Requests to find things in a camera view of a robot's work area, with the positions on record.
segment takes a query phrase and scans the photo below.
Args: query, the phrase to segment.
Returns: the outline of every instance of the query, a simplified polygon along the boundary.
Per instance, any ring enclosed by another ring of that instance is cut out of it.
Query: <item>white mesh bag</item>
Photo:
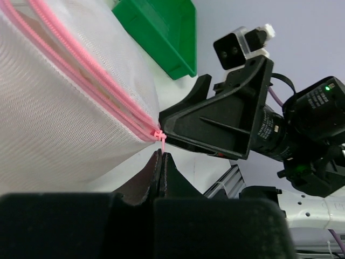
[[[83,190],[162,136],[158,113],[103,1],[0,0],[0,193]]]

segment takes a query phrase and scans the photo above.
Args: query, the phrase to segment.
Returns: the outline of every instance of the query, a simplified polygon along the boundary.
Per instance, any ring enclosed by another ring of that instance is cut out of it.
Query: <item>white wall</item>
[[[213,42],[232,30],[245,26],[254,29],[271,23],[276,37],[266,48],[274,61],[274,71],[291,78],[302,90],[326,76],[345,81],[345,1],[343,0],[192,0],[198,15],[198,74],[213,76],[218,83],[224,76]],[[291,90],[272,81],[277,95],[285,101]],[[280,107],[268,98],[276,111]],[[252,152],[247,161],[239,162],[248,185],[277,186],[293,189],[276,172],[282,164]],[[327,231],[293,230],[297,243],[325,243]]]

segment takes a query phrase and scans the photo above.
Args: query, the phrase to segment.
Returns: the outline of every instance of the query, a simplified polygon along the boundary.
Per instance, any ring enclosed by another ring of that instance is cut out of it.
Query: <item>black cable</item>
[[[295,86],[293,85],[292,81],[289,78],[287,78],[285,75],[278,74],[278,73],[272,73],[271,77],[279,79],[280,81],[283,81],[285,84],[287,84],[292,89],[293,93],[296,94]]]
[[[329,255],[329,252],[317,252],[317,251],[309,251],[309,250],[297,250],[298,254],[319,254],[319,255]],[[332,252],[333,255],[337,256],[338,258],[341,257],[338,253]]]
[[[237,85],[234,86],[234,89],[232,89],[230,92],[228,92],[226,94],[232,95],[232,94],[238,92],[239,90],[241,90],[245,86],[246,86],[246,84],[242,84],[242,85],[241,84],[237,84]]]

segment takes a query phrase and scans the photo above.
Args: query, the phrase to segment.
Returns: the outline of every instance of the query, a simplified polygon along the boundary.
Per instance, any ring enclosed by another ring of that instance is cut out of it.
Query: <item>camera lens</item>
[[[269,106],[259,115],[258,133],[254,137],[251,150],[277,161],[291,158],[300,149],[300,138],[295,131],[289,131],[284,119]]]

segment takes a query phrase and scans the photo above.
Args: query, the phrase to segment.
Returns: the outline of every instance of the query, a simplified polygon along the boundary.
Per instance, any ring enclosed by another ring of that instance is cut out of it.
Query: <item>camera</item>
[[[180,103],[160,113],[167,143],[224,159],[246,160],[255,151],[284,163],[278,177],[309,195],[326,197],[345,185],[345,86],[327,77],[296,92],[293,83],[273,73],[263,49],[274,31],[269,25],[239,28],[215,41],[226,79],[214,85],[200,76]],[[266,105],[272,77],[294,94],[282,115]]]

